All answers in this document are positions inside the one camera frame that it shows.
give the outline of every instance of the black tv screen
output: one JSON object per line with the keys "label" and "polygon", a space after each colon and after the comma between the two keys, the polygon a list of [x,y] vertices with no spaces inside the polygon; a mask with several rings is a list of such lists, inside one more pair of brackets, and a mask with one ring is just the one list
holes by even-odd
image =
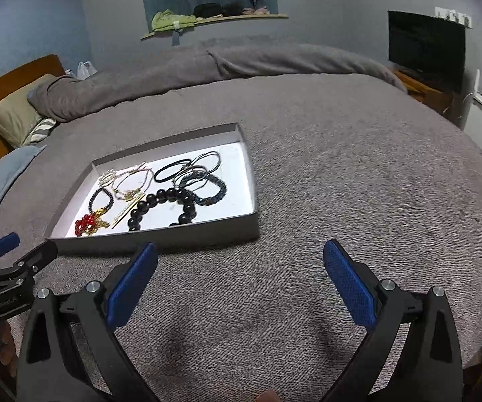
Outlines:
{"label": "black tv screen", "polygon": [[388,60],[411,70],[412,76],[433,88],[461,91],[466,52],[463,25],[395,11],[388,12],[388,21]]}

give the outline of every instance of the white tray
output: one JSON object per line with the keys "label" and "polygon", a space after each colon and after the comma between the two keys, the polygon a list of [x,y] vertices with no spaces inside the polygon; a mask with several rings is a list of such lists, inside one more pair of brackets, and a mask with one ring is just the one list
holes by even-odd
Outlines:
{"label": "white tray", "polygon": [[[88,202],[98,189],[100,175],[109,169],[117,172],[131,169],[145,163],[155,172],[177,160],[194,159],[207,151],[217,151],[221,165],[213,175],[226,183],[227,193],[217,204],[201,207],[196,205],[196,218],[187,225],[169,226],[178,222],[183,206],[177,202],[165,202],[151,208],[143,216],[140,231],[128,232],[127,214],[113,228],[115,217],[127,206],[127,202],[115,198],[114,205],[101,217],[110,223],[97,233],[76,237],[76,220],[88,214]],[[216,164],[216,157],[210,156],[199,164],[207,168]],[[166,170],[160,178],[173,174],[176,168]],[[145,173],[128,177],[121,189],[135,189],[144,181]],[[201,183],[189,187],[196,189]],[[156,183],[152,174],[142,192],[155,194],[159,189],[172,187],[172,182]],[[208,182],[195,192],[200,197],[210,197],[219,188]],[[104,207],[108,197],[100,193],[93,209]],[[94,160],[80,175],[66,194],[49,222],[45,238],[55,241],[62,254],[119,254],[133,252],[147,242],[154,242],[159,249],[180,247],[206,247],[247,241],[259,237],[257,201],[250,156],[242,132],[237,124],[224,124],[182,133],[165,139],[148,142],[115,154]]]}

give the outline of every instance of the cable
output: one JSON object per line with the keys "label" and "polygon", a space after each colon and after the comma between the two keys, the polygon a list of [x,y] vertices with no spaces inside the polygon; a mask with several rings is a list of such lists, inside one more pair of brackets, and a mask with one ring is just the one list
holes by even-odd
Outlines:
{"label": "cable", "polygon": [[476,93],[476,92],[470,92],[470,93],[468,93],[468,95],[464,97],[464,99],[462,100],[462,102],[466,101],[466,98],[468,98],[470,95],[473,95],[474,93]]}

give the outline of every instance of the striped pillow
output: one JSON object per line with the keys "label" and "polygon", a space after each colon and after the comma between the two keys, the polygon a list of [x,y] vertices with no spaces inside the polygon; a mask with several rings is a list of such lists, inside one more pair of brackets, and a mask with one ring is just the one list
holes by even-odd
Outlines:
{"label": "striped pillow", "polygon": [[33,145],[34,143],[38,143],[44,140],[46,137],[49,136],[49,133],[52,132],[53,127],[57,125],[57,121],[51,118],[44,118],[42,119],[36,127],[33,128],[33,131],[29,133],[29,136],[25,139],[25,142],[22,146],[25,145]]}

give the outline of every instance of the large black bead bracelet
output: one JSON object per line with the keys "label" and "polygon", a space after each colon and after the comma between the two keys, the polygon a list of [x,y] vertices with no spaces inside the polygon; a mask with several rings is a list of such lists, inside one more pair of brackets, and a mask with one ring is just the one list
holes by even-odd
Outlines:
{"label": "large black bead bracelet", "polygon": [[179,223],[171,223],[169,226],[184,225],[191,223],[196,217],[196,208],[194,206],[193,197],[185,189],[169,188],[167,190],[159,189],[154,195],[148,193],[146,200],[137,202],[137,208],[130,211],[130,218],[128,220],[129,231],[139,231],[140,222],[143,220],[143,215],[148,213],[148,210],[154,208],[157,204],[165,202],[179,201],[183,203],[183,213],[178,217]]}

